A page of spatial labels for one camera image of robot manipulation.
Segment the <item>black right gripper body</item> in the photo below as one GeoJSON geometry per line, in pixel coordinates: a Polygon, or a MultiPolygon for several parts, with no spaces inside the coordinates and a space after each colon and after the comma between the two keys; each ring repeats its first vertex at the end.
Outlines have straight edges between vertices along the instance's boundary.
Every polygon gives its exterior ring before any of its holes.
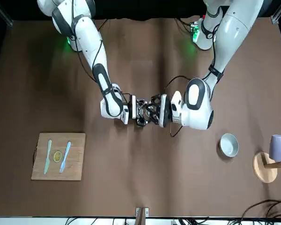
{"type": "Polygon", "coordinates": [[[141,107],[142,107],[142,103],[137,99],[136,100],[136,122],[137,122],[137,125],[141,125],[141,107]]]}

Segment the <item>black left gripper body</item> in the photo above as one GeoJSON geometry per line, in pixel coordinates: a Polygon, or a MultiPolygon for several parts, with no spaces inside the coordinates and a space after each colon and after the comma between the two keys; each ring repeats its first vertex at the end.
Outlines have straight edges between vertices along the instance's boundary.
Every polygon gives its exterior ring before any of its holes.
{"type": "Polygon", "coordinates": [[[159,124],[159,119],[160,119],[160,106],[161,106],[161,94],[158,94],[155,100],[155,104],[156,104],[156,124],[159,124]]]}

